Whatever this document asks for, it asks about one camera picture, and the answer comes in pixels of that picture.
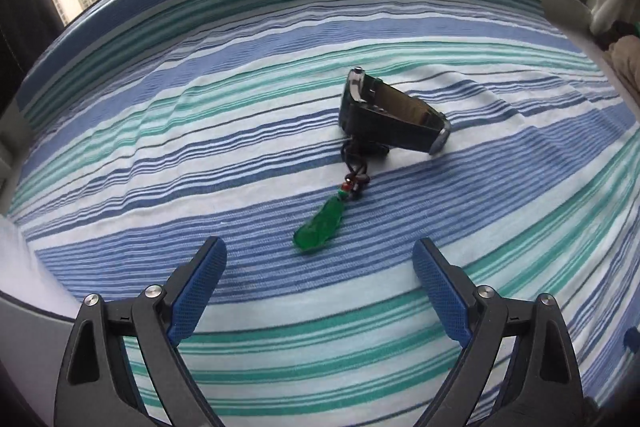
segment green object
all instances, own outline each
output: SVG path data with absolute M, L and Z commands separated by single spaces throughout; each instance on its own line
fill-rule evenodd
M 331 196 L 310 221 L 296 230 L 293 242 L 303 251 L 321 247 L 338 229 L 343 210 L 344 197 Z

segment striped tablecloth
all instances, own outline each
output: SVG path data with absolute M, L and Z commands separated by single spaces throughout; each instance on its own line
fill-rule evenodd
M 346 173 L 336 124 L 356 65 L 453 132 L 437 156 L 372 163 L 337 237 L 300 255 L 293 231 Z M 11 216 L 77 298 L 137 295 L 224 238 L 225 274 L 180 351 L 230 427 L 412 425 L 459 352 L 412 271 L 425 236 L 503 296 L 556 295 L 587 394 L 625 364 L 638 124 L 540 0 L 104 0 L 18 103 L 39 138 Z

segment bed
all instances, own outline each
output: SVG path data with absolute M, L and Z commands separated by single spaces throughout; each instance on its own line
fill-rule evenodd
M 346 174 L 352 66 L 453 131 L 435 156 L 372 162 L 337 236 L 301 255 L 294 230 Z M 224 238 L 225 274 L 180 352 L 226 425 L 412 425 L 460 349 L 412 270 L 421 237 L 503 296 L 553 293 L 586 395 L 628 362 L 638 124 L 540 0 L 101 0 L 17 102 L 38 137 L 9 216 L 69 295 L 137 295 Z

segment striped bedsheet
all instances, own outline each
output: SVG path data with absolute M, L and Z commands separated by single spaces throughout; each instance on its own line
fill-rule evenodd
M 437 156 L 372 162 L 337 237 L 300 255 L 294 230 L 346 173 L 337 113 L 356 65 L 453 132 Z M 412 425 L 460 350 L 412 271 L 425 236 L 503 296 L 553 293 L 586 394 L 627 363 L 638 124 L 540 0 L 104 0 L 18 103 L 39 138 L 10 215 L 78 299 L 137 295 L 224 238 L 225 274 L 180 352 L 230 427 Z

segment beige cloth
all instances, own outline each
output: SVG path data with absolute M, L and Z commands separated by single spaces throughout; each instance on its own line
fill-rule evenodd
M 640 105 L 640 39 L 635 35 L 622 37 L 609 46 L 604 57 Z

